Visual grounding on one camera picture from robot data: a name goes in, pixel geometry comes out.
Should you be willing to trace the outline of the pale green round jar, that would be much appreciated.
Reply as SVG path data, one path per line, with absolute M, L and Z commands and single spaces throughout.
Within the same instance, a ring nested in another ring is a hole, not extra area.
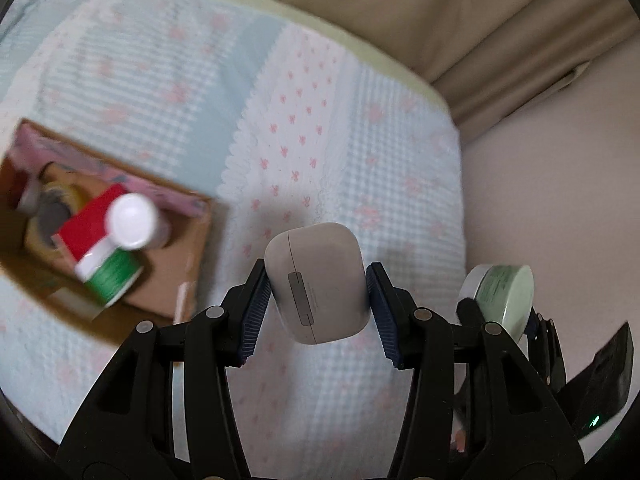
M 500 324 L 519 342 L 533 307 L 534 290 L 530 266 L 479 264 L 466 276 L 458 299 L 474 299 L 486 322 Z

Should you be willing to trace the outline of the white earbuds case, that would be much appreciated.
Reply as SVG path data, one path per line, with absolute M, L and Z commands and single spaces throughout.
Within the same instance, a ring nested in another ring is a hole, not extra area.
M 266 272 L 281 321 L 300 344 L 325 344 L 369 322 L 366 274 L 354 233 L 318 223 L 278 234 L 265 250 Z

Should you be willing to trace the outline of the white green thread spool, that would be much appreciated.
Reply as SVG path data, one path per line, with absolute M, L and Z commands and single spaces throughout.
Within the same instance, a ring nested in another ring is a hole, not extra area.
M 78 278 L 106 308 L 128 292 L 142 271 L 137 257 L 107 236 L 93 244 L 75 266 Z

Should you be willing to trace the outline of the red round tape roll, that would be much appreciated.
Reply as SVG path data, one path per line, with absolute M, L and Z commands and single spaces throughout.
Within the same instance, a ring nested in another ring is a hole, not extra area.
M 13 210 L 32 217 L 36 214 L 43 184 L 40 180 L 26 171 L 17 171 L 9 187 L 6 202 Z

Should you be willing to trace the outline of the cardboard box with pink lining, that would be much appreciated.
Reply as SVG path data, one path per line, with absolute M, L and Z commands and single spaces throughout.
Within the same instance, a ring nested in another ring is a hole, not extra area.
M 1 270 L 65 322 L 113 337 L 194 313 L 213 200 L 29 119 L 1 161 Z

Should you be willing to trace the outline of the white medicine bottle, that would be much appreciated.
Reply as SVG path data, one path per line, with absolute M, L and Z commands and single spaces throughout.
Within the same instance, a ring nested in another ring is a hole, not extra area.
M 162 248 L 171 234 L 171 225 L 163 211 L 139 193 L 125 193 L 110 203 L 105 229 L 108 237 L 126 250 Z

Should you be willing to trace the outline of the pale green mattress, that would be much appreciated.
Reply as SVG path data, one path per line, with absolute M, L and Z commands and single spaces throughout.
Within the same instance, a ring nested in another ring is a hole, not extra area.
M 334 25 L 323 18 L 318 18 L 305 11 L 289 6 L 278 0 L 224 0 L 240 6 L 259 11 L 265 14 L 283 18 L 285 21 L 318 32 L 320 35 L 329 38 L 343 47 L 352 51 L 361 61 L 371 65 L 379 73 L 386 77 L 393 78 L 401 82 L 405 87 L 413 92 L 424 96 L 428 102 L 438 107 L 447 115 L 450 109 L 446 100 L 428 82 L 425 82 L 417 74 L 413 73 L 405 65 L 402 65 L 387 53 L 369 44 L 366 40 L 351 34 L 344 28 Z

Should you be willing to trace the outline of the yellow packing tape roll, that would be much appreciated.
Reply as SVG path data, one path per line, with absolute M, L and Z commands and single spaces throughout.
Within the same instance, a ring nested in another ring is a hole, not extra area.
M 52 181 L 43 185 L 36 199 L 35 212 L 27 222 L 24 246 L 26 252 L 45 262 L 61 257 L 53 235 L 85 206 L 87 196 L 77 186 Z

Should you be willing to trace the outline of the red cardboard box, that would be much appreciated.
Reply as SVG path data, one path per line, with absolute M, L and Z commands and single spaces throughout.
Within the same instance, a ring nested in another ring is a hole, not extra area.
M 106 237 L 105 217 L 111 203 L 126 193 L 126 188 L 116 183 L 101 195 L 88 201 L 73 217 L 70 217 L 52 236 L 55 247 L 71 266 L 97 242 Z

